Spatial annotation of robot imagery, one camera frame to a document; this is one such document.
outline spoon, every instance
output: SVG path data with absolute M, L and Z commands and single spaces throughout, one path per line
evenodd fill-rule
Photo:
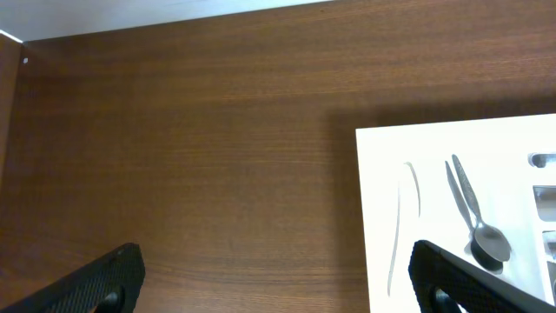
M 461 166 L 460 159 L 456 155 L 452 155 L 452 160 L 460 180 L 461 189 L 463 190 L 463 197 L 466 199 L 467 206 L 477 218 L 477 224 L 473 231 L 471 251 L 480 259 L 478 261 L 485 268 L 499 267 L 500 263 L 510 259 L 510 251 L 512 250 L 510 243 L 500 230 L 483 221 L 480 214 L 479 202 L 469 183 L 469 179 L 467 179 L 466 172 L 463 170 L 463 166 Z
M 452 190 L 453 198 L 455 200 L 456 205 L 458 206 L 458 210 L 460 210 L 460 214 L 463 217 L 464 221 L 469 228 L 469 235 L 471 236 L 471 242 L 468 244 L 469 249 L 471 250 L 471 254 L 473 255 L 474 259 L 479 263 L 481 266 L 486 268 L 487 270 L 491 270 L 492 272 L 499 274 L 501 273 L 504 264 L 503 262 L 499 262 L 492 257 L 490 257 L 484 251 L 481 253 L 480 249 L 477 248 L 477 243 L 475 243 L 475 227 L 471 222 L 471 216 L 469 215 L 469 208 L 467 207 L 466 201 L 463 199 L 463 195 L 461 195 L 460 187 L 458 183 L 455 182 L 455 178 L 453 177 L 452 170 L 450 170 L 450 165 L 447 161 L 446 164 L 446 173 L 448 177 L 448 183 L 450 185 L 450 189 Z

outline spoon handle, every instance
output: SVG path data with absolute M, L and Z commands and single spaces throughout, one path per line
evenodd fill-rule
M 455 177 L 453 177 L 453 173 L 452 170 L 450 169 L 450 165 L 448 164 L 448 161 L 444 161 L 444 163 L 446 164 L 446 174 L 448 177 L 448 184 L 450 185 L 450 190 L 452 190 L 453 198 L 455 199 L 455 204 L 458 206 L 458 210 L 460 210 L 460 214 L 463 217 L 463 220 L 466 221 L 469 231 L 473 232 L 475 228 L 473 227 L 473 223 L 471 222 L 471 216 L 469 215 L 469 209 L 467 208 L 466 201 L 463 200 L 460 187 L 458 187 L 458 183 L 455 182 Z
M 460 159 L 456 155 L 452 155 L 453 166 L 455 167 L 455 172 L 458 174 L 458 179 L 460 180 L 461 189 L 463 190 L 463 197 L 466 199 L 469 209 L 477 217 L 477 223 L 482 223 L 483 218 L 480 215 L 479 202 L 477 201 L 477 196 L 471 188 L 469 179 L 467 178 L 466 172 L 461 166 Z

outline wooden surface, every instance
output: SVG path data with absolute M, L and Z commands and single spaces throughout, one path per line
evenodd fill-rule
M 0 187 L 21 44 L 0 34 Z
M 354 130 L 554 112 L 555 33 L 553 1 L 378 0 L 27 43 L 0 304 L 131 241 L 137 312 L 367 312 Z

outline wood grain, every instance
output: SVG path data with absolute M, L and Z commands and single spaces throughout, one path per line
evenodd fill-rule
M 16 92 L 17 68 L 21 44 L 0 34 L 0 187 L 6 156 L 10 113 Z
M 354 0 L 26 43 L 0 304 L 132 241 L 137 312 L 366 312 L 354 130 L 554 112 L 555 31 Z

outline white wall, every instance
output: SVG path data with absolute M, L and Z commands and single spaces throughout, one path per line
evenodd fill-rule
M 0 30 L 23 40 L 327 0 L 0 0 Z

